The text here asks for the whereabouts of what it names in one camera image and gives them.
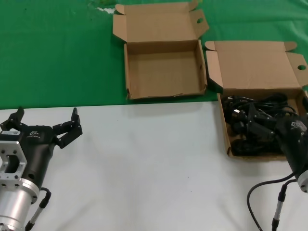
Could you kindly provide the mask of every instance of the black cable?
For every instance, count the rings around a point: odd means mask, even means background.
[[[251,209],[251,206],[250,206],[250,195],[251,195],[251,193],[253,192],[253,190],[255,190],[256,188],[258,188],[258,187],[260,187],[260,186],[263,186],[263,185],[281,183],[281,182],[284,182],[284,181],[286,181],[286,180],[292,178],[292,177],[295,176],[298,172],[300,172],[301,170],[304,169],[304,167],[305,167],[307,161],[308,161],[308,156],[306,157],[305,161],[303,162],[303,165],[302,165],[300,168],[298,168],[296,171],[294,171],[293,173],[291,173],[289,176],[284,177],[284,178],[281,178],[281,179],[279,179],[279,180],[269,180],[269,181],[265,181],[265,182],[256,184],[254,187],[252,187],[252,188],[249,190],[249,192],[248,192],[248,194],[247,194],[247,206],[248,206],[248,210],[249,210],[250,215],[252,216],[252,219],[254,220],[256,226],[258,227],[258,229],[259,229],[260,231],[263,231],[263,229],[262,229],[261,226],[259,225],[259,223],[258,223],[258,221],[257,221],[257,219],[256,219],[256,217],[255,217],[255,215],[254,215],[254,213],[253,213],[253,211],[252,211],[252,209]],[[282,186],[281,192],[283,191],[284,188],[285,188],[285,191],[286,191],[287,185],[290,184],[290,183],[292,183],[292,182],[296,182],[296,179],[287,181],[287,182]]]
[[[281,213],[281,210],[282,210],[282,205],[283,205],[284,200],[285,200],[288,184],[293,183],[293,182],[297,182],[297,180],[296,179],[288,180],[281,187],[280,193],[278,195],[278,202],[277,202],[276,212],[275,212],[275,215],[274,215],[272,223],[271,223],[271,230],[272,231],[277,231],[277,228],[279,226],[279,221],[280,221],[280,213]]]
[[[258,187],[260,187],[260,186],[267,185],[267,184],[281,183],[281,182],[284,182],[284,181],[286,181],[286,180],[292,178],[294,175],[295,175],[295,173],[292,173],[292,174],[290,174],[289,176],[284,177],[284,178],[279,179],[279,180],[269,180],[269,181],[265,181],[265,182],[256,184],[254,187],[252,187],[252,188],[249,190],[249,192],[248,192],[248,194],[247,194],[247,206],[248,206],[249,212],[250,212],[250,214],[251,214],[251,216],[252,216],[252,219],[254,220],[256,226],[258,227],[258,229],[259,229],[260,231],[263,231],[263,229],[262,229],[261,226],[259,225],[259,223],[258,223],[258,221],[257,221],[257,219],[256,219],[256,217],[255,217],[255,215],[254,215],[254,213],[253,213],[253,211],[252,211],[252,209],[251,209],[251,206],[250,206],[250,195],[251,195],[251,193],[253,192],[253,190],[255,190],[256,188],[258,188]]]
[[[46,192],[46,195],[45,195],[45,198],[42,199],[42,201],[40,202],[39,206],[38,206],[38,209],[37,211],[35,212],[35,214],[33,215],[33,217],[31,218],[31,220],[27,223],[26,227],[25,227],[25,231],[30,231],[36,220],[38,219],[40,213],[43,211],[43,209],[47,206],[50,198],[51,198],[51,192],[49,191],[49,189],[47,188],[41,188],[40,189],[41,191],[45,191]]]
[[[242,137],[231,143],[234,155],[283,155],[274,136],[275,121],[285,116],[298,116],[296,110],[288,105],[285,94],[275,93],[261,100],[241,96],[225,97],[222,105],[225,120],[230,124],[233,135],[240,134]]]

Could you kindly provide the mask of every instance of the cardboard box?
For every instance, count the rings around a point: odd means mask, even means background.
[[[199,39],[208,30],[192,2],[116,5],[113,34],[126,41],[128,98],[204,94],[207,82]]]
[[[218,94],[227,154],[240,159],[279,160],[284,156],[234,156],[230,143],[240,138],[231,136],[230,125],[225,122],[221,99],[224,96],[245,96],[262,99],[281,92],[300,115],[306,111],[302,105],[302,87],[308,84],[308,67],[301,54],[291,53],[294,42],[271,41],[208,41],[205,43],[209,77],[223,88]]]

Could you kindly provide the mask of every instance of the green backdrop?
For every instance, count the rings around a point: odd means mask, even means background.
[[[123,42],[96,7],[157,0],[0,0],[0,109],[130,104]],[[296,41],[308,60],[308,0],[203,0],[207,40]],[[215,100],[214,92],[187,99]]]

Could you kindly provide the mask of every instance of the box lid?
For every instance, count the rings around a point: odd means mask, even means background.
[[[198,1],[138,5],[117,4],[113,34],[126,42],[196,40],[208,30]]]
[[[208,41],[209,77],[225,89],[293,89],[308,84],[295,42]]]

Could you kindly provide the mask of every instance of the white table surface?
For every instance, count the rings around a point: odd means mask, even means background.
[[[22,121],[52,126],[68,121],[72,110],[26,109]],[[0,111],[0,121],[12,112]],[[227,157],[217,102],[79,107],[78,113],[83,135],[55,148],[43,183],[51,201],[33,231],[257,231],[247,192],[291,173],[287,162]],[[280,188],[252,194],[264,231],[271,230]],[[307,204],[291,184],[279,231],[305,230]]]

